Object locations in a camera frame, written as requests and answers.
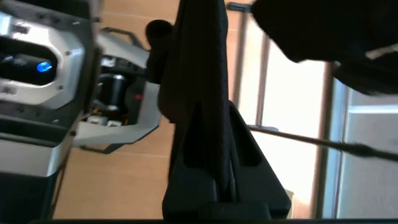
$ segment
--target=blue light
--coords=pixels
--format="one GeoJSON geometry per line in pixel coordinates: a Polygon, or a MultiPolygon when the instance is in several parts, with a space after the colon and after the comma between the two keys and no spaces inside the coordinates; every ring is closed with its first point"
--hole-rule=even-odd
{"type": "Polygon", "coordinates": [[[37,65],[36,69],[38,72],[46,72],[52,68],[49,62],[42,62],[37,65]]]}

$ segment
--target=black base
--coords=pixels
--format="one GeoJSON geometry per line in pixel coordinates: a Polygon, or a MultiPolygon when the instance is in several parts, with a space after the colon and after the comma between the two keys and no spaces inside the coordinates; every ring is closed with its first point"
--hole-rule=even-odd
{"type": "Polygon", "coordinates": [[[0,223],[46,221],[53,216],[67,158],[49,177],[0,172],[0,223]]]}

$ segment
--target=black cable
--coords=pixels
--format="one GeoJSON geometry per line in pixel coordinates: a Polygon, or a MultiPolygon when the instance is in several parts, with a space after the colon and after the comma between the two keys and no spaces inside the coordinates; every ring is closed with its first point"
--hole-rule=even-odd
{"type": "Polygon", "coordinates": [[[317,146],[326,146],[326,147],[330,147],[330,148],[333,148],[333,149],[336,149],[336,150],[339,150],[342,152],[347,152],[354,156],[376,157],[376,158],[385,159],[388,161],[398,162],[398,154],[394,154],[394,153],[386,152],[386,151],[380,151],[380,150],[374,149],[374,148],[369,147],[364,144],[350,144],[350,143],[344,143],[344,142],[334,142],[334,141],[328,141],[328,140],[322,140],[322,139],[315,139],[315,138],[310,138],[310,137],[305,137],[305,136],[298,136],[295,134],[288,134],[288,133],[273,131],[268,128],[262,128],[262,127],[256,126],[256,125],[248,125],[248,127],[251,131],[264,133],[264,134],[271,134],[271,135],[282,137],[282,138],[287,138],[287,139],[292,139],[292,140],[301,141],[301,142],[305,142],[305,143],[315,144],[317,146]]]}

